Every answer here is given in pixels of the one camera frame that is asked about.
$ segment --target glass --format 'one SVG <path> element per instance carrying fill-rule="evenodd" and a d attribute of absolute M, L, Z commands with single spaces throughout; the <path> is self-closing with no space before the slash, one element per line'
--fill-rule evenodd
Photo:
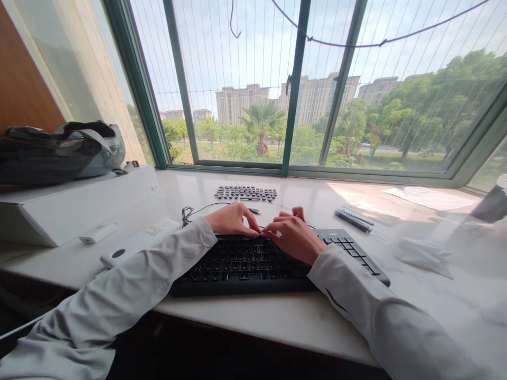
<path fill-rule="evenodd" d="M 298 19 L 298 0 L 280 6 Z M 174 8 L 199 159 L 281 163 L 280 94 L 296 29 L 271 2 L 235 2 L 232 31 L 227 0 L 175 0 Z"/>
<path fill-rule="evenodd" d="M 368 2 L 358 45 L 434 25 L 478 1 Z M 507 79 L 507 3 L 489 2 L 449 23 L 382 47 L 357 48 L 326 166 L 445 172 L 472 122 Z"/>
<path fill-rule="evenodd" d="M 100 0 L 5 0 L 66 121 L 117 124 L 125 161 L 153 164 Z"/>
<path fill-rule="evenodd" d="M 345 44 L 355 1 L 312 1 L 307 35 L 321 41 Z M 317 165 L 331 104 L 336 89 L 338 71 L 342 64 L 342 47 L 307 41 L 303 56 L 301 81 L 297 98 L 294 136 L 290 150 L 291 165 Z M 354 98 L 359 77 L 347 78 L 342 103 Z M 282 92 L 281 103 L 289 107 L 290 89 Z"/>
<path fill-rule="evenodd" d="M 502 174 L 507 173 L 507 136 L 503 138 L 495 153 L 493 153 L 481 169 L 475 174 L 469 187 L 490 192 Z"/>
<path fill-rule="evenodd" d="M 174 164 L 193 164 L 162 0 L 131 0 L 165 139 Z"/>

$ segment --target cardboard box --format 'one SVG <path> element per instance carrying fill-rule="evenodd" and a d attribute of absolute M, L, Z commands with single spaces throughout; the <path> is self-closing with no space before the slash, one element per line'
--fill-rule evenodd
<path fill-rule="evenodd" d="M 159 188 L 149 165 L 50 187 L 0 186 L 0 241 L 60 246 Z"/>

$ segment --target white jacket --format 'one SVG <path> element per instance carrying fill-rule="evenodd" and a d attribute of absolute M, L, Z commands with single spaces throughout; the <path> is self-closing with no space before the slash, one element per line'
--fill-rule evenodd
<path fill-rule="evenodd" d="M 200 217 L 98 277 L 19 339 L 0 362 L 0 379 L 106 378 L 115 337 L 157 305 L 216 242 Z M 366 338 L 391 377 L 497 378 L 471 361 L 432 317 L 396 297 L 342 249 L 328 246 L 308 277 Z"/>

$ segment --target marble countertop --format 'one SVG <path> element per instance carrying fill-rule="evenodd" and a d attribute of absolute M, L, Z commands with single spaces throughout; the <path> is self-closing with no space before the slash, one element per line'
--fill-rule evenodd
<path fill-rule="evenodd" d="M 439 212 L 384 193 L 393 185 L 303 178 L 274 178 L 176 170 L 157 172 L 162 191 L 113 218 L 118 231 L 99 244 L 78 239 L 55 248 L 0 245 L 0 269 L 79 289 L 103 271 L 100 256 L 121 239 L 163 217 L 181 220 L 181 209 L 196 210 L 218 202 L 223 185 L 274 188 L 272 202 L 246 201 L 261 211 L 266 225 L 280 211 L 303 206 L 316 228 L 343 228 L 368 252 L 391 279 L 390 289 L 432 315 L 478 361 L 507 373 L 507 236 L 468 216 L 472 206 Z M 456 189 L 441 192 L 480 198 Z M 364 234 L 334 216 L 342 205 L 355 207 L 375 222 Z M 215 205 L 201 212 L 210 213 Z M 451 252 L 447 268 L 452 278 L 401 262 L 400 238 L 436 242 Z M 240 333 L 278 341 L 369 365 L 377 365 L 366 341 L 319 293 L 171 299 L 155 310 Z"/>

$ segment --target green window frame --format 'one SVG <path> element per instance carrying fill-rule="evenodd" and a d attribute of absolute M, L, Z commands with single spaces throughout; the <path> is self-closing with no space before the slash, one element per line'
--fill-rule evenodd
<path fill-rule="evenodd" d="M 194 165 L 178 165 L 171 161 L 162 123 L 158 114 L 156 98 L 149 79 L 146 62 L 140 47 L 132 8 L 129 0 L 103 0 L 118 51 L 123 61 L 135 102 L 139 108 L 156 166 L 160 169 L 205 170 L 220 173 L 259 174 L 269 176 L 295 176 L 324 179 L 343 179 L 397 184 L 463 187 L 494 152 L 499 141 L 507 134 L 507 83 L 504 83 L 493 100 L 479 112 L 470 126 L 471 133 L 464 139 L 460 149 L 453 153 L 450 165 L 444 173 L 410 172 L 376 169 L 326 167 L 327 153 L 331 144 L 336 118 L 344 95 L 345 83 L 349 76 L 354 56 L 354 46 L 363 25 L 368 0 L 356 0 L 348 31 L 347 45 L 343 54 L 339 77 L 336 84 L 330 117 L 327 122 L 319 165 L 291 165 L 290 152 L 295 128 L 296 108 L 301 80 L 303 56 L 306 44 L 311 0 L 301 0 L 296 38 L 296 49 L 291 79 L 291 92 L 287 113 L 287 130 L 282 163 L 258 163 L 239 161 L 205 160 L 199 158 L 192 120 L 189 91 L 180 46 L 179 31 L 172 0 L 163 0 L 168 33 L 181 101 L 185 114 L 189 143 Z"/>

